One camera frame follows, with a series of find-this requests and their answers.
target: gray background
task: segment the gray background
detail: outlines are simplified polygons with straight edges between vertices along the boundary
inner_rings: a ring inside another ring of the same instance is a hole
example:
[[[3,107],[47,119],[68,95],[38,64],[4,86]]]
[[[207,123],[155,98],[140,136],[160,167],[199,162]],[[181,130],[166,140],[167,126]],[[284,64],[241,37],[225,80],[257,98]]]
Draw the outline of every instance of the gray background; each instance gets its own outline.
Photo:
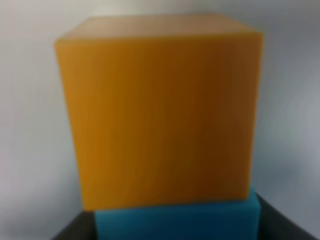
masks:
[[[265,33],[253,183],[320,238],[318,0],[2,0],[1,240],[47,240],[82,208],[54,40],[92,14],[204,11]]]

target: blue block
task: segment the blue block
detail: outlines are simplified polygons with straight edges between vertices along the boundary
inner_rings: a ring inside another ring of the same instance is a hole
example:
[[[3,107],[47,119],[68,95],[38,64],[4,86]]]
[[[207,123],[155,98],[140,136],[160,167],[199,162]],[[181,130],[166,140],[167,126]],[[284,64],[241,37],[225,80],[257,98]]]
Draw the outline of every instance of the blue block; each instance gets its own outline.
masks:
[[[260,204],[246,201],[95,212],[99,240],[256,240]]]

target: block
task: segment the block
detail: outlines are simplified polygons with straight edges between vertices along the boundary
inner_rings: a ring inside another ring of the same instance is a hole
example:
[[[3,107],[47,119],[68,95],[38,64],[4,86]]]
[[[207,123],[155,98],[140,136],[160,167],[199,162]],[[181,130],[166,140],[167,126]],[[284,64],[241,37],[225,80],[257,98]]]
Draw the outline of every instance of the block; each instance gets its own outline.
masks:
[[[55,48],[85,210],[248,197],[261,33],[220,14],[94,17]]]
[[[260,204],[245,201],[95,212],[98,240],[256,240]]]

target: foam block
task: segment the foam block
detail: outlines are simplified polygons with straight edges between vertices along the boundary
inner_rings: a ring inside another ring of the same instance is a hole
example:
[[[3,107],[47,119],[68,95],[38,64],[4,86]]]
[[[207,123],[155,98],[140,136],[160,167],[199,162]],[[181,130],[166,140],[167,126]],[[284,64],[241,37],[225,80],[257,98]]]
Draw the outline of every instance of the foam block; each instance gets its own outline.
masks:
[[[94,17],[55,47],[85,210],[248,197],[259,32],[220,14]]]
[[[95,212],[98,240],[256,240],[260,204],[246,201]]]

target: orange foam block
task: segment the orange foam block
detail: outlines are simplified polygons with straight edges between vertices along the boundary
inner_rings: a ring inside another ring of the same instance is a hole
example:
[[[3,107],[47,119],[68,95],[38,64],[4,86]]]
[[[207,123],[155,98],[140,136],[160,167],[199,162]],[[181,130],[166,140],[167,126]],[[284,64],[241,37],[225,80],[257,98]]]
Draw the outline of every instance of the orange foam block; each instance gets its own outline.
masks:
[[[55,47],[85,210],[248,197],[261,33],[220,14],[94,17]]]

